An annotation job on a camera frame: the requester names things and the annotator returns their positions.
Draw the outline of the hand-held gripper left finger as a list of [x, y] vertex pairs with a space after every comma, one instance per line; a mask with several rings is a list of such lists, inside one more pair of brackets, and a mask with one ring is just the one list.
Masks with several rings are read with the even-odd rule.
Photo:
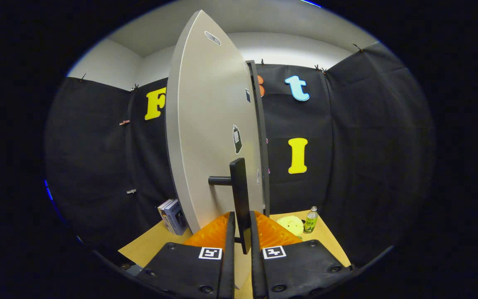
[[142, 267], [137, 279], [172, 299], [232, 299], [235, 213], [224, 217], [224, 248], [168, 242]]

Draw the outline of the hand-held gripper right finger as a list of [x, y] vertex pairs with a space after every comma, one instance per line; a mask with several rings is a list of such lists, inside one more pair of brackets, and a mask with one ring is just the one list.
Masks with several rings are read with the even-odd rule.
[[262, 248], [255, 211], [250, 219], [255, 299], [318, 299], [353, 276], [353, 264], [342, 263], [320, 240]]

